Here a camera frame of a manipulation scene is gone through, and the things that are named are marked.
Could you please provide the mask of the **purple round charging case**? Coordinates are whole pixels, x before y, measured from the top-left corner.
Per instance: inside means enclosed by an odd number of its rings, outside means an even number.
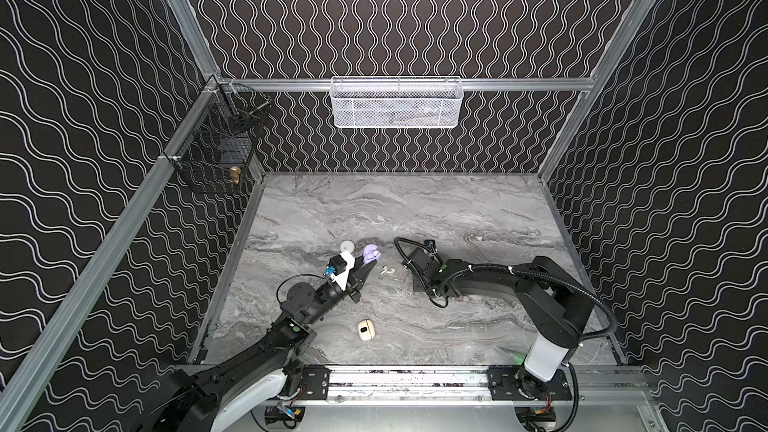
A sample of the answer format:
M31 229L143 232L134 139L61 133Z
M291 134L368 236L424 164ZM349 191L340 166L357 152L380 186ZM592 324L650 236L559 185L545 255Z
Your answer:
M363 263L369 264L374 261L378 261L381 257L381 252L376 244L367 244L363 249Z

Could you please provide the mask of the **white round charging case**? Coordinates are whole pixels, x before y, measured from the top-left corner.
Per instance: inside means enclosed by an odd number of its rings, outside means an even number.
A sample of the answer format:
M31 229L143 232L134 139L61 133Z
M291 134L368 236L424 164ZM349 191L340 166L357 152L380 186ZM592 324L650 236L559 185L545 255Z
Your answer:
M340 245L341 254L347 253L347 254L350 254L351 256L355 256L355 251L356 251L355 243L352 241L344 241Z

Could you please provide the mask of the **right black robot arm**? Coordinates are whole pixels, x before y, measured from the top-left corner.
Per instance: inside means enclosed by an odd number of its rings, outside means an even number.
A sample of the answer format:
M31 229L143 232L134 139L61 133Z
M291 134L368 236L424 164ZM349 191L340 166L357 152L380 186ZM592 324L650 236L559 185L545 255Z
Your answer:
M618 327L611 308L548 257L520 265L471 264L443 259L421 246L402 259L436 306L464 296L522 305L537 330L522 364L522 382L550 382L583 342L607 337Z

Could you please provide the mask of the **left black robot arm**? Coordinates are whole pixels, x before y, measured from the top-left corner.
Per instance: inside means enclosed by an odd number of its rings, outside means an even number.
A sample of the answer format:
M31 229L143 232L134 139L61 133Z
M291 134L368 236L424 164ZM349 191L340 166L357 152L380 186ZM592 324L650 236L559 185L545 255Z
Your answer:
M358 257L342 252L329 260L320 284L293 284L260 340L200 372L174 371L131 429L224 431L268 399L288 400L300 390L294 376L316 337L312 326L341 301L360 300L379 257L376 250Z

